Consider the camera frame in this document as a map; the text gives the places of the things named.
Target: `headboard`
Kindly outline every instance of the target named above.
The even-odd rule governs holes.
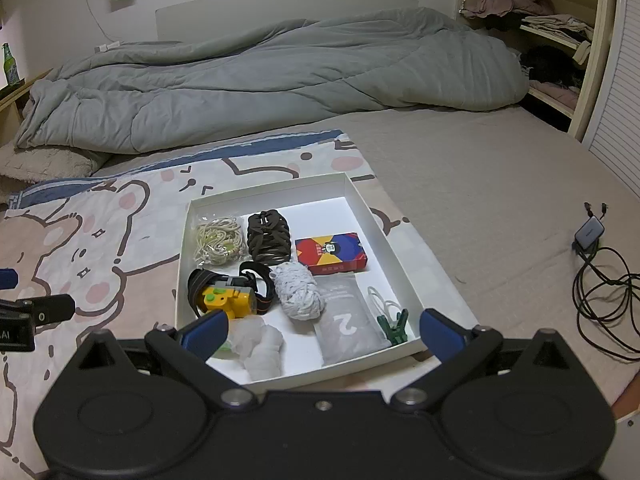
[[[197,43],[281,20],[417,6],[418,0],[194,0],[156,10],[156,27],[160,41]]]

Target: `pillow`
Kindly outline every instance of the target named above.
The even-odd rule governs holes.
[[[17,149],[12,142],[0,147],[0,203],[9,194],[32,184],[58,178],[91,176],[111,153],[89,152],[66,146]]]

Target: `blue gripper pad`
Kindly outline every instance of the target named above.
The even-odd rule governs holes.
[[[229,318],[224,310],[212,310],[178,330],[177,341],[182,348],[203,361],[209,359],[226,341]]]
[[[18,273],[13,269],[0,269],[0,290],[18,286]]]
[[[470,331],[454,323],[433,308],[420,316],[420,338],[440,362],[451,359],[470,341]]]

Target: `gray pouch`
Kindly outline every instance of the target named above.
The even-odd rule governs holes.
[[[325,365],[333,365],[388,348],[352,272],[315,276],[326,301],[314,323]]]

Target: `green clothespin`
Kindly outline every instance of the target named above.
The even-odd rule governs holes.
[[[395,326],[389,325],[386,316],[378,316],[376,319],[378,320],[380,328],[385,332],[386,338],[391,341],[391,346],[407,342],[406,330],[404,329],[406,320],[409,319],[409,311],[407,309],[402,309],[402,312],[396,315]]]

